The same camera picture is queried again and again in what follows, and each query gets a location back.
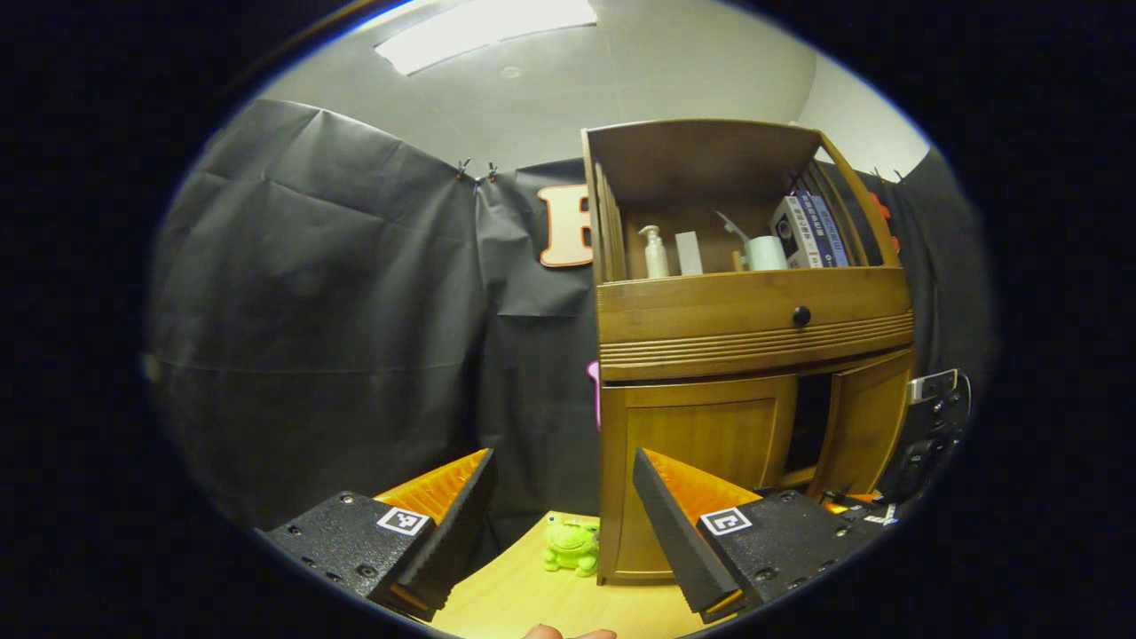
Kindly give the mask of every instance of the cabinet top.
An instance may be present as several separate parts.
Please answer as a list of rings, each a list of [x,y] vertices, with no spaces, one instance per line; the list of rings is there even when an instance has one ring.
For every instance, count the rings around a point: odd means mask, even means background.
[[[695,193],[783,196],[821,146],[820,133],[736,119],[673,119],[583,130],[620,202]]]

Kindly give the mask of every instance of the green frog plush toy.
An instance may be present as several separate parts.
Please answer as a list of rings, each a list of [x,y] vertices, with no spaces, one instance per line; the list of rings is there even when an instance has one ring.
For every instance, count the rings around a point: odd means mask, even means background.
[[[596,553],[600,548],[600,524],[578,518],[549,515],[544,531],[544,570],[576,569],[577,576],[595,574]]]

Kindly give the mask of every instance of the blue book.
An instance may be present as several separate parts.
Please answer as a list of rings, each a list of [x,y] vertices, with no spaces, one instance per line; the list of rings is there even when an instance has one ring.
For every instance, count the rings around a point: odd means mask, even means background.
[[[836,258],[836,266],[850,266],[847,251],[844,250],[844,242],[841,240],[841,232],[836,229],[836,222],[833,219],[833,214],[828,210],[828,205],[825,204],[825,198],[810,196],[809,199],[812,200],[813,206],[817,208],[817,215],[820,216],[820,222],[825,225],[828,242],[833,247],[833,257]]]
[[[809,227],[812,229],[812,235],[817,239],[817,251],[820,252],[820,265],[825,268],[830,266],[836,266],[836,257],[833,252],[832,241],[828,239],[828,231],[825,230],[825,225],[820,222],[820,215],[817,211],[816,202],[805,191],[797,191],[796,199],[801,202],[801,208],[804,209],[804,217],[809,221]]]

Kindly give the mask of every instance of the orange letter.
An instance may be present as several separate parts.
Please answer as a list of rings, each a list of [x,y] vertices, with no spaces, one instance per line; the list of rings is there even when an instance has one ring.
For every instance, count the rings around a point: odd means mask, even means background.
[[[592,247],[584,243],[584,230],[592,227],[592,216],[584,210],[587,184],[545,186],[536,193],[549,206],[549,248],[541,252],[541,264],[579,266],[592,262]]]

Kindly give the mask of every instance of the black fabric curtain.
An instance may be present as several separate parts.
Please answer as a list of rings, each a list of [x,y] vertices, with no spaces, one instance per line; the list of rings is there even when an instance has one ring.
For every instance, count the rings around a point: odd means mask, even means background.
[[[226,516],[274,528],[476,446],[474,184],[370,126],[258,101],[156,246],[154,395]]]
[[[499,482],[474,567],[545,511],[599,514],[592,268],[538,259],[537,193],[583,184],[583,161],[457,174],[365,124],[261,100],[187,176],[154,251],[154,399],[226,516],[274,528],[483,447]],[[959,366],[980,391],[994,339],[977,214],[861,179],[902,246],[917,374]]]

